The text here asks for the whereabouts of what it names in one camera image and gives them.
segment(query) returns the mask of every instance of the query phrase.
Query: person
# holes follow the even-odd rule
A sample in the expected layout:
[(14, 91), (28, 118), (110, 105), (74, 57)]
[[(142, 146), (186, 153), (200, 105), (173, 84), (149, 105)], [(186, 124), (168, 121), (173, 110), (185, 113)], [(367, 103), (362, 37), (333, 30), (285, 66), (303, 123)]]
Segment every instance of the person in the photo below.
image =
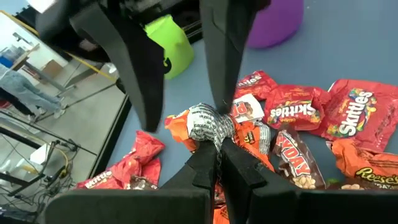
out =
[(37, 105), (59, 118), (65, 113), (67, 105), (61, 104), (57, 97), (49, 96), (33, 86), (22, 74), (0, 63), (0, 87), (29, 105)]
[(26, 107), (25, 104), (21, 103), (18, 98), (16, 98), (14, 95), (10, 94), (3, 88), (0, 88), (0, 99), (8, 101), (10, 104), (12, 104), (15, 109), (17, 109), (19, 112), (27, 116), (27, 119), (29, 122), (34, 123), (36, 122), (36, 119), (40, 115), (44, 115), (47, 111), (39, 106), (37, 106), (37, 109), (39, 110), (39, 114), (36, 115), (33, 113), (28, 107)]

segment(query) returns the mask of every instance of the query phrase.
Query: red candy wrapper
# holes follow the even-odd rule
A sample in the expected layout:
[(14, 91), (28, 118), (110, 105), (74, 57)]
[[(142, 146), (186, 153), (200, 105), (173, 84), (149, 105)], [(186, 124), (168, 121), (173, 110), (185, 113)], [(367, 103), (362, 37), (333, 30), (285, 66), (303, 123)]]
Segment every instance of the red candy wrapper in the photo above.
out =
[(164, 148), (164, 144), (155, 137), (143, 132), (137, 131), (136, 142), (131, 151), (133, 156), (141, 165), (147, 164), (152, 158)]
[(157, 185), (159, 183), (160, 169), (160, 159), (153, 159), (142, 168), (142, 176), (149, 180), (149, 182)]
[(282, 123), (295, 130), (317, 129), (325, 117), (323, 105), (329, 100), (329, 93), (318, 87), (279, 85), (269, 93), (264, 121), (275, 129)]
[(311, 131), (334, 141), (352, 138), (363, 149), (382, 152), (398, 121), (398, 87), (363, 80), (337, 80), (329, 89), (326, 117)]
[(77, 189), (123, 189), (123, 183), (114, 178), (112, 171), (107, 170), (90, 180), (77, 183)]
[(246, 94), (253, 94), (257, 100), (265, 100), (269, 92), (278, 84), (265, 72), (255, 71), (251, 75), (246, 75), (236, 85), (234, 99)]
[(78, 189), (128, 189), (132, 177), (145, 177), (157, 184), (160, 175), (160, 161), (154, 159), (163, 150), (164, 144), (151, 135), (137, 131), (136, 142), (129, 154), (119, 162), (92, 179), (77, 184)]

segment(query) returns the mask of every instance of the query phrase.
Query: silver candy wrapper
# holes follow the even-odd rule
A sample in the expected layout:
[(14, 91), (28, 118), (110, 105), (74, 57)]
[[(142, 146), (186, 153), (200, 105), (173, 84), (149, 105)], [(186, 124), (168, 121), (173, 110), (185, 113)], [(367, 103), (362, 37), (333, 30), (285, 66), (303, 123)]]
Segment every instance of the silver candy wrapper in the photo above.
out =
[(217, 150), (225, 138), (234, 134), (234, 124), (227, 115), (220, 115), (212, 106), (200, 103), (189, 108), (187, 129), (190, 138), (196, 141), (213, 141)]
[(271, 131), (267, 125), (260, 121), (257, 121), (254, 124), (260, 128), (259, 150), (261, 154), (268, 155), (269, 145), (271, 143)]

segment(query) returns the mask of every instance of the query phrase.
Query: candy wrapper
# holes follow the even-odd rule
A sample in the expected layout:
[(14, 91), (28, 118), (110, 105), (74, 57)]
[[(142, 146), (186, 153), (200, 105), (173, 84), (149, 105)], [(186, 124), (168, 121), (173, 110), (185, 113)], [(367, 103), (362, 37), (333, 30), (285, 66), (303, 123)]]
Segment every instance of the candy wrapper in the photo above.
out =
[(165, 129), (170, 130), (175, 141), (183, 142), (193, 152), (199, 141), (213, 141), (218, 150), (225, 138), (234, 134), (234, 119), (229, 115), (220, 115), (210, 105), (200, 103), (190, 107), (179, 115), (165, 119)]
[(215, 208), (221, 208), (226, 204), (224, 190), (219, 182), (215, 185), (214, 191), (214, 206)]
[(96, 177), (78, 183), (76, 187), (78, 189), (127, 189), (131, 184), (131, 177), (141, 176), (156, 184), (160, 175), (160, 161), (150, 160), (163, 148), (164, 144), (158, 139), (143, 131), (137, 131), (136, 141), (129, 154)]
[(272, 151), (281, 158), (278, 173), (282, 177), (303, 189), (325, 189), (315, 159), (293, 127), (281, 126)]
[(260, 121), (264, 117), (260, 103), (252, 94), (246, 94), (233, 101), (231, 116), (239, 123)]
[(241, 147), (250, 145), (258, 149), (261, 154), (268, 155), (271, 131), (267, 125), (262, 122), (246, 121), (241, 123), (237, 130), (233, 138), (235, 144)]
[(381, 189), (398, 189), (398, 155), (362, 149), (352, 139), (333, 142), (336, 166), (349, 178), (359, 178)]
[(360, 179), (346, 179), (344, 183), (331, 184), (328, 189), (331, 190), (377, 190), (380, 189), (374, 184)]
[(222, 206), (221, 208), (214, 209), (213, 223), (229, 224), (228, 210), (226, 205)]
[(144, 177), (132, 176), (130, 184), (126, 187), (128, 190), (157, 190), (157, 186), (152, 184)]
[(159, 183), (159, 174), (162, 166), (160, 159), (153, 159), (142, 167), (142, 176), (149, 180), (149, 182), (157, 185)]
[(155, 137), (143, 132), (136, 132), (136, 141), (131, 149), (132, 156), (141, 163), (147, 164), (163, 150), (165, 145)]
[(268, 126), (261, 122), (246, 121), (236, 127), (234, 143), (258, 158), (268, 169), (274, 172), (274, 167), (268, 158), (271, 141), (271, 132)]
[(317, 129), (329, 100), (329, 93), (318, 87), (279, 85), (269, 93), (264, 122), (275, 129), (282, 123), (290, 123), (295, 130)]
[(398, 122), (398, 87), (362, 81), (337, 80), (329, 89), (326, 117), (311, 131), (329, 140), (353, 138), (358, 146), (382, 152)]
[(269, 92), (278, 84), (265, 72), (255, 71), (245, 76), (236, 86), (234, 98), (252, 94), (257, 100), (265, 100)]

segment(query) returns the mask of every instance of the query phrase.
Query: reese's wrapper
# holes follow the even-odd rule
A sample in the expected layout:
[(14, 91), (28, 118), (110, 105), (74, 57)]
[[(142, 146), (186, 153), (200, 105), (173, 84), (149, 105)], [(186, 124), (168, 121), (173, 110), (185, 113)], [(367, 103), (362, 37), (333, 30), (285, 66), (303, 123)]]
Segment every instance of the reese's wrapper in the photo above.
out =
[(349, 178), (359, 178), (381, 189), (398, 189), (398, 155), (359, 147), (353, 139), (333, 142), (336, 166)]

